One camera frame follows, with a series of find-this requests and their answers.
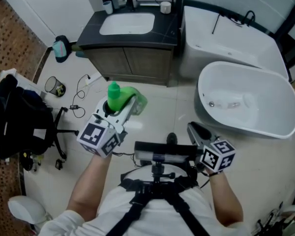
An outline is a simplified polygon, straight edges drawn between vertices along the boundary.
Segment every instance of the bathtub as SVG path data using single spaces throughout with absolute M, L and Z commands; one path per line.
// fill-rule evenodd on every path
M 209 63 L 228 61 L 271 70 L 288 80 L 284 61 L 273 38 L 222 16 L 212 34 L 217 17 L 215 12 L 184 7 L 185 46 L 179 69 L 182 77 L 197 79 Z
M 295 91 L 270 70 L 213 62 L 201 72 L 195 110 L 206 124 L 279 139 L 295 132 Z

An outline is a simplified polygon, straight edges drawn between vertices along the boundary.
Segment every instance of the green bottle cap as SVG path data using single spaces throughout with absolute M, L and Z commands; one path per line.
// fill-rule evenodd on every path
M 120 96 L 120 86 L 113 81 L 108 87 L 108 98 L 118 99 Z

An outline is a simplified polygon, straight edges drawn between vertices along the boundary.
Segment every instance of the bag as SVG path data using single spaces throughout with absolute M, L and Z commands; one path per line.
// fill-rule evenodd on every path
M 71 53 L 71 45 L 68 39 L 64 36 L 56 37 L 53 43 L 53 50 L 55 52 L 56 61 L 58 63 L 64 62 Z

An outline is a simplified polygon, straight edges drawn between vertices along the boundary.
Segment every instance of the brown carpet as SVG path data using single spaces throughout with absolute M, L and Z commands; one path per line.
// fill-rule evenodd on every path
M 46 50 L 5 0 L 0 0 L 0 72 L 16 68 L 26 78 L 34 78 Z M 7 201 L 20 195 L 17 157 L 7 164 L 0 160 L 0 236 L 27 236 L 30 228 L 9 212 Z

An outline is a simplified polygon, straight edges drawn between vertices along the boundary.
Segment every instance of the power strip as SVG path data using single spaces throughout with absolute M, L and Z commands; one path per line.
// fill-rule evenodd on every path
M 100 77 L 102 77 L 102 75 L 99 72 L 96 72 L 90 77 L 90 79 L 85 79 L 85 84 L 90 87 Z

